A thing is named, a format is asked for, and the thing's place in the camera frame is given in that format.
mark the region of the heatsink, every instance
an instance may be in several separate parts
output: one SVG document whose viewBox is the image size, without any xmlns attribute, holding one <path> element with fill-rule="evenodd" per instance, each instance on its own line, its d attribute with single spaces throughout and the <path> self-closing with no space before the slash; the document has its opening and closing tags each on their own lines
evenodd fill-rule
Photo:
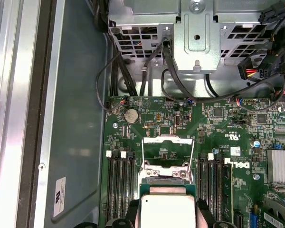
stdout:
<svg viewBox="0 0 285 228">
<path fill-rule="evenodd" d="M 268 180 L 285 183 L 285 151 L 267 150 Z"/>
</svg>

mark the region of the yellow cable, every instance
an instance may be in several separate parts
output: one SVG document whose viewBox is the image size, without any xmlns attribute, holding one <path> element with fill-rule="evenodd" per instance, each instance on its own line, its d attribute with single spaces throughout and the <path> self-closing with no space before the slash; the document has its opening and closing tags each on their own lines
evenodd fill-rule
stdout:
<svg viewBox="0 0 285 228">
<path fill-rule="evenodd" d="M 251 74 L 247 75 L 247 77 L 251 77 L 251 76 L 254 75 L 255 73 L 256 73 L 256 72 L 251 73 Z"/>
</svg>

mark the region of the motherboard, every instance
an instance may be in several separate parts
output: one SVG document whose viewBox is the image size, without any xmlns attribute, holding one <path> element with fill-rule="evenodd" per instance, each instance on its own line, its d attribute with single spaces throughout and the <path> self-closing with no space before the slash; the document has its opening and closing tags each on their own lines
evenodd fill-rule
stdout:
<svg viewBox="0 0 285 228">
<path fill-rule="evenodd" d="M 110 98 L 115 106 L 122 97 Z M 244 99 L 261 109 L 268 99 Z M 165 97 L 129 97 L 105 114 L 100 227 L 123 218 L 138 199 L 137 173 L 150 164 L 181 166 L 191 146 L 169 141 L 142 145 L 142 138 L 176 135 L 193 139 L 191 160 L 196 199 L 205 200 L 216 220 L 238 228 L 285 227 L 265 204 L 285 204 L 285 103 L 266 112 L 247 112 L 235 100 L 195 104 Z"/>
</svg>

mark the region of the dell logo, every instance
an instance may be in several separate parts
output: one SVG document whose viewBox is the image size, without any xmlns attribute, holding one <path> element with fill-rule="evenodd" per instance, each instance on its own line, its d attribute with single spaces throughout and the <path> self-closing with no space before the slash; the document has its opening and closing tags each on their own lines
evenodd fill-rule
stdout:
<svg viewBox="0 0 285 228">
<path fill-rule="evenodd" d="M 233 168 L 245 168 L 249 169 L 250 168 L 250 163 L 249 162 L 236 162 L 236 161 L 230 161 L 230 158 L 225 158 L 224 159 L 224 164 L 231 164 Z"/>
</svg>

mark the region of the green circuit board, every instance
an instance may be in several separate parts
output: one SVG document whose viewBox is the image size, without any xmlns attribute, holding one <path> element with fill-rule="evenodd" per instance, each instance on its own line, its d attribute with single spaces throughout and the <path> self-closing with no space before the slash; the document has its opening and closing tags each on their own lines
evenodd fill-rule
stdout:
<svg viewBox="0 0 285 228">
<path fill-rule="evenodd" d="M 122 97 L 112 97 L 115 106 Z M 244 99 L 247 108 L 263 108 L 268 99 Z M 129 97 L 125 105 L 113 112 L 106 112 L 104 126 L 103 165 L 101 177 L 100 227 L 113 218 L 122 218 L 129 202 L 137 199 L 137 172 L 143 162 L 142 138 L 173 134 L 195 140 L 191 170 L 197 188 L 196 198 L 203 198 L 211 207 L 217 220 L 237 221 L 252 227 L 251 212 L 264 197 L 285 201 L 285 185 L 268 181 L 268 149 L 285 150 L 285 112 L 277 107 L 267 112 L 247 112 L 234 100 L 217 103 L 177 103 L 165 97 Z M 135 123 L 128 123 L 124 114 L 134 109 L 139 115 Z M 150 164 L 181 165 L 189 161 L 190 145 L 163 142 L 144 145 L 144 156 Z M 126 151 L 129 160 L 108 159 L 107 153 Z M 220 161 L 214 170 L 219 191 L 205 189 L 212 179 L 204 176 L 209 153 Z"/>
</svg>

